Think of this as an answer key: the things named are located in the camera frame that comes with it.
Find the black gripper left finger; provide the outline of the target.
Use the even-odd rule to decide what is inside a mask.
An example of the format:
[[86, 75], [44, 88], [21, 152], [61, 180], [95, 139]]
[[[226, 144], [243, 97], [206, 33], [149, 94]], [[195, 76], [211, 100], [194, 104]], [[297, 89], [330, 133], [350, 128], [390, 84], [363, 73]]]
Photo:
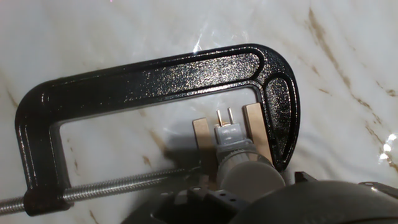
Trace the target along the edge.
[[225, 190], [194, 186], [179, 192], [162, 192], [137, 207], [124, 224], [224, 224], [249, 202]]

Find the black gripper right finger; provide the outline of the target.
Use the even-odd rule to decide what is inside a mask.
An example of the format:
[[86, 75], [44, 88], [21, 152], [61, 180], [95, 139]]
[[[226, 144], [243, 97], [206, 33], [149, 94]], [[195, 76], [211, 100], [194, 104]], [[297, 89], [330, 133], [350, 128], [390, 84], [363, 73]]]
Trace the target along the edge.
[[294, 173], [295, 184], [304, 183], [304, 182], [316, 182], [317, 179], [309, 175], [304, 171], [295, 172]]

